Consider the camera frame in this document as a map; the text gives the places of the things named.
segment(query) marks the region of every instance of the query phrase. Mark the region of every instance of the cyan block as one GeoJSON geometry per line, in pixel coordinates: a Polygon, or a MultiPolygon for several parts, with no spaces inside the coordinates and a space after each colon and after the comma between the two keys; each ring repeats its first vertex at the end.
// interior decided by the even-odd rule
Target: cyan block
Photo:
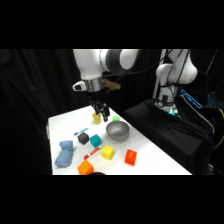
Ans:
{"type": "Polygon", "coordinates": [[[93,137],[91,137],[90,142],[95,148],[97,148],[98,146],[102,144],[101,138],[98,135],[94,135],[93,137]]]}

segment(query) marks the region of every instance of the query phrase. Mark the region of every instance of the white table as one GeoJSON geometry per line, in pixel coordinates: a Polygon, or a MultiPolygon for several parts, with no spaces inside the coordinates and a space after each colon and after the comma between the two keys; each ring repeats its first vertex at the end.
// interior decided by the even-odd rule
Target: white table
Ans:
{"type": "Polygon", "coordinates": [[[70,113],[62,114],[49,119],[49,133],[51,144],[52,167],[54,175],[79,175],[77,167],[84,161],[84,156],[94,150],[88,142],[86,145],[79,143],[74,136],[84,128],[89,128],[86,133],[92,137],[97,134],[102,139],[102,148],[105,145],[114,147],[115,154],[111,161],[103,159],[101,150],[88,159],[94,171],[105,173],[106,175],[190,175],[190,173],[180,166],[176,161],[164,153],[155,144],[144,137],[130,124],[130,135],[123,142],[111,140],[106,133],[106,126],[117,115],[110,109],[111,116],[107,123],[95,125],[92,119],[94,110],[92,107],[85,107],[70,113]],[[54,163],[61,152],[59,143],[61,141],[73,140],[74,156],[72,165],[68,168],[58,168],[54,163]],[[135,166],[126,164],[125,155],[127,150],[136,151],[137,160],[135,166]]]}

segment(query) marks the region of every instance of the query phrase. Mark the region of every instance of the toy block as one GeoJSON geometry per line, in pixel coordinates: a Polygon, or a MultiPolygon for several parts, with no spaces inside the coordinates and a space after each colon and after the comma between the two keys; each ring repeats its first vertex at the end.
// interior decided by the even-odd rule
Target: toy block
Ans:
{"type": "Polygon", "coordinates": [[[135,161],[136,161],[136,157],[137,157],[137,152],[134,152],[132,150],[128,150],[127,154],[126,154],[126,157],[125,157],[125,163],[134,166],[135,161]]]}
{"type": "Polygon", "coordinates": [[[101,154],[102,154],[102,157],[103,157],[104,159],[111,160],[112,157],[113,157],[113,155],[114,155],[114,148],[111,147],[111,146],[106,145],[106,146],[103,148],[101,154]]]}
{"type": "Polygon", "coordinates": [[[94,148],[97,148],[98,146],[102,144],[101,138],[98,135],[94,135],[93,137],[91,137],[90,142],[94,148]]]}
{"type": "Polygon", "coordinates": [[[113,121],[120,121],[120,117],[117,116],[113,117],[113,121]]]}
{"type": "Polygon", "coordinates": [[[93,166],[87,161],[85,160],[79,167],[78,167],[78,171],[81,175],[85,176],[85,175],[89,175],[91,173],[94,172],[93,170],[93,166]]]}
{"type": "Polygon", "coordinates": [[[89,141],[89,135],[83,132],[81,135],[78,136],[79,142],[85,145],[89,141]]]}

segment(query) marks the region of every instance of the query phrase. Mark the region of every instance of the black cable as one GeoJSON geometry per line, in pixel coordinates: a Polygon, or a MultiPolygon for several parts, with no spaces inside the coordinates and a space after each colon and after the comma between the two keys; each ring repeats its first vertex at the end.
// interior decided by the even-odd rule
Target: black cable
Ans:
{"type": "Polygon", "coordinates": [[[103,78],[106,78],[106,77],[111,77],[111,76],[116,76],[116,74],[104,75],[104,76],[103,76],[103,78]]]}
{"type": "MultiPolygon", "coordinates": [[[[182,54],[183,50],[184,50],[184,49],[181,49],[181,52],[179,53],[178,58],[179,58],[180,55],[182,54]]],[[[179,75],[178,80],[177,80],[177,85],[179,84],[179,81],[180,81],[181,75],[182,75],[182,73],[183,73],[183,70],[184,70],[184,67],[185,67],[187,58],[188,58],[188,56],[189,56],[189,53],[190,53],[190,50],[188,50],[187,55],[186,55],[186,57],[185,57],[185,60],[184,60],[184,63],[183,63],[183,67],[182,67],[182,69],[181,69],[180,75],[179,75]]],[[[170,69],[170,72],[169,72],[169,74],[168,74],[168,76],[167,76],[166,85],[169,87],[169,89],[170,89],[170,91],[171,91],[171,93],[172,93],[172,95],[173,95],[174,104],[176,105],[176,100],[175,100],[174,93],[173,93],[173,91],[172,91],[172,89],[171,89],[171,87],[170,87],[170,85],[169,85],[169,77],[170,77],[170,73],[171,73],[172,69],[173,69],[173,66],[172,66],[172,68],[170,69]]]]}
{"type": "Polygon", "coordinates": [[[149,68],[147,68],[147,69],[144,69],[144,70],[142,70],[142,71],[131,72],[131,73],[129,73],[128,75],[140,74],[140,73],[149,71],[150,69],[152,69],[153,67],[155,67],[157,64],[159,64],[162,60],[164,60],[166,57],[168,57],[169,54],[170,54],[172,51],[173,51],[173,49],[171,49],[171,51],[168,52],[168,54],[167,54],[165,57],[163,57],[162,59],[160,59],[158,62],[156,62],[156,63],[155,63],[154,65],[152,65],[151,67],[149,67],[149,68]]]}
{"type": "MultiPolygon", "coordinates": [[[[146,71],[152,69],[152,68],[155,67],[158,63],[160,63],[162,60],[164,60],[166,57],[168,57],[172,51],[173,51],[173,49],[171,49],[171,50],[166,54],[165,57],[163,57],[162,59],[160,59],[157,63],[155,63],[154,65],[152,65],[150,68],[147,68],[147,69],[142,70],[142,71],[139,71],[139,72],[129,73],[129,74],[126,74],[126,75],[139,74],[139,73],[143,73],[143,72],[146,72],[146,71]]],[[[119,82],[124,76],[121,76],[121,77],[116,81],[116,83],[119,82]]]]}
{"type": "MultiPolygon", "coordinates": [[[[120,81],[120,79],[122,79],[123,77],[124,77],[124,76],[121,76],[115,83],[118,83],[118,82],[120,81]]],[[[112,89],[109,89],[109,90],[105,93],[105,95],[108,94],[111,90],[112,90],[112,89]]]]}

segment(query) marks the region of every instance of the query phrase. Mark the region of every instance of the metal bowl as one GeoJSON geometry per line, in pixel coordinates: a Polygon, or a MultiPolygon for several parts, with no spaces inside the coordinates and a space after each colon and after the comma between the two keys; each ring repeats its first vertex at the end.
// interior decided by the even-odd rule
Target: metal bowl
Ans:
{"type": "Polygon", "coordinates": [[[130,127],[123,121],[114,121],[107,125],[106,130],[111,139],[120,141],[128,136],[130,127]]]}

